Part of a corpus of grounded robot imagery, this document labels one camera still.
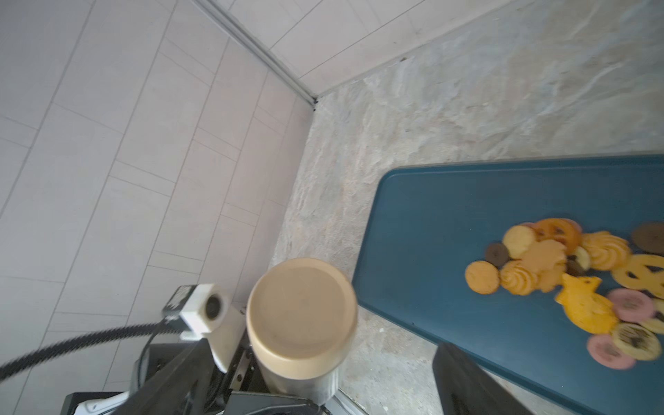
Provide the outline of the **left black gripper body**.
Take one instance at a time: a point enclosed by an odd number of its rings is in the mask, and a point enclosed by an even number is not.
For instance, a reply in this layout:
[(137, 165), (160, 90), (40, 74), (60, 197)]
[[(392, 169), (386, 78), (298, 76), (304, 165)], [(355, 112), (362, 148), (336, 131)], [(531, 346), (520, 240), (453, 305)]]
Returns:
[[(138, 390), (162, 368), (186, 349), (186, 345), (155, 343), (150, 345), (140, 361), (134, 363), (128, 389), (119, 392), (77, 392), (69, 394), (62, 404), (61, 414), (112, 414), (129, 395)], [(324, 404), (269, 391), (258, 362), (246, 337), (236, 349), (229, 371), (213, 367), (204, 414), (329, 414)]]

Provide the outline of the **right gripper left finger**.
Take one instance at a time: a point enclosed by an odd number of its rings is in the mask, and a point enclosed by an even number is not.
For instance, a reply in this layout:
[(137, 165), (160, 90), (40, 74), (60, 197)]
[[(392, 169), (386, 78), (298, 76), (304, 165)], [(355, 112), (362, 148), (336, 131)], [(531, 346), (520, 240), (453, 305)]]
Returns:
[(157, 372), (113, 414), (174, 414), (187, 397), (190, 414), (204, 414), (214, 368), (209, 341), (202, 339)]

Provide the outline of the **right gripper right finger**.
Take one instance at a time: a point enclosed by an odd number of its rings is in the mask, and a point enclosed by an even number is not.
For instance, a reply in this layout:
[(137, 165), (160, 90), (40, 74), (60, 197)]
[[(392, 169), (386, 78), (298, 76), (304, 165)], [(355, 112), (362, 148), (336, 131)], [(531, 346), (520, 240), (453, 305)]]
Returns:
[(437, 346), (432, 372), (444, 415), (524, 413), (520, 401), (453, 343)]

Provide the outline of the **clear jar with beige lid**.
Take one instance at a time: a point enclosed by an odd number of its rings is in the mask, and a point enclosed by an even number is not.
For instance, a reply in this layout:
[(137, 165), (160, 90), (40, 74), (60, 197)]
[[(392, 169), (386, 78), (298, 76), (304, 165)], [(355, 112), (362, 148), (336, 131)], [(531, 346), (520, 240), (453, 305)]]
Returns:
[(350, 280), (320, 259), (290, 259), (259, 279), (247, 332), (268, 389), (321, 406), (336, 393), (358, 325)]

